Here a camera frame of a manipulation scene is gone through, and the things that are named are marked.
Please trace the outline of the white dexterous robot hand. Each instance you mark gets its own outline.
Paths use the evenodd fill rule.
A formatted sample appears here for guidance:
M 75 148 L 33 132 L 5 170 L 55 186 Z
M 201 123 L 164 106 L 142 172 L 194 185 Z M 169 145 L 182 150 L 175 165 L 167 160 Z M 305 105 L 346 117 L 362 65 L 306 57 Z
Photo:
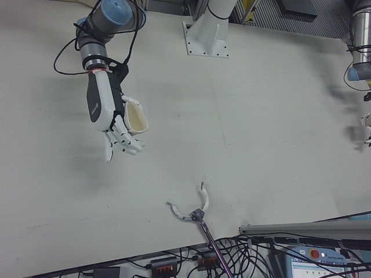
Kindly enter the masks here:
M 371 132 L 370 113 L 367 113 L 363 117 L 361 117 L 361 123 L 362 123 L 363 127 L 365 128 L 366 133 L 368 135 L 368 138 L 364 141 L 364 143 L 367 144 L 368 147 L 370 148 L 370 143 L 371 143 L 371 136 L 370 136 L 370 132 Z
M 104 136 L 106 161 L 117 146 L 130 155 L 140 153 L 144 143 L 135 138 L 148 130 L 141 102 L 125 95 L 118 78 L 103 68 L 88 73 L 86 99 L 90 121 Z

